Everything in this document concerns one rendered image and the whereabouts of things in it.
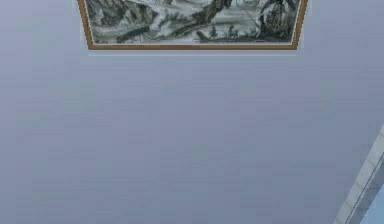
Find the wood framed landscape picture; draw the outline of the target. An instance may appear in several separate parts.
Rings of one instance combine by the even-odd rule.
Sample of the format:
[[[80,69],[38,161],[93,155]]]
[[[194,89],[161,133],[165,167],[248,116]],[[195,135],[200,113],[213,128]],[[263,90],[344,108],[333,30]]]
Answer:
[[[90,50],[295,50],[308,0],[77,0]]]

